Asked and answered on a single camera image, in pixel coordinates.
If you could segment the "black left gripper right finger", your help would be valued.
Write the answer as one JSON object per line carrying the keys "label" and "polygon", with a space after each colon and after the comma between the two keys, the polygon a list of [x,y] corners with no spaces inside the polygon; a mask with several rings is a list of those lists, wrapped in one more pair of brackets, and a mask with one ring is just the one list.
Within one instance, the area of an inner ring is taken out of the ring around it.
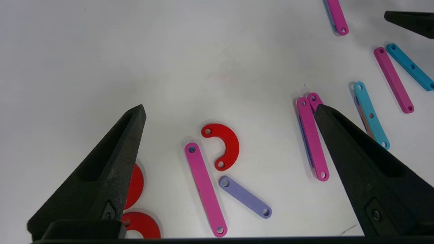
{"label": "black left gripper right finger", "polygon": [[432,237],[433,187],[334,108],[314,118],[364,235]]}

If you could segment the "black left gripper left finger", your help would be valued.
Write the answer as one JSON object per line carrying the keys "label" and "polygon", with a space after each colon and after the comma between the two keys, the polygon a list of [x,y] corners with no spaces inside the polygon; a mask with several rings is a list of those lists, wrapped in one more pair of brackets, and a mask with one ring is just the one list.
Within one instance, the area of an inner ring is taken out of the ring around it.
{"label": "black left gripper left finger", "polygon": [[27,223],[34,242],[124,239],[121,217],[146,121],[127,110]]}

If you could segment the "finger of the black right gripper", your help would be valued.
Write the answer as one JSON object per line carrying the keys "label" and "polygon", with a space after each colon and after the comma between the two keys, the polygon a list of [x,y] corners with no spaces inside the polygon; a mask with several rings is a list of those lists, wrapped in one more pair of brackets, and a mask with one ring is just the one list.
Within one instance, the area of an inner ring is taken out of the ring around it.
{"label": "finger of the black right gripper", "polygon": [[428,39],[434,38],[434,13],[386,11],[384,19]]}

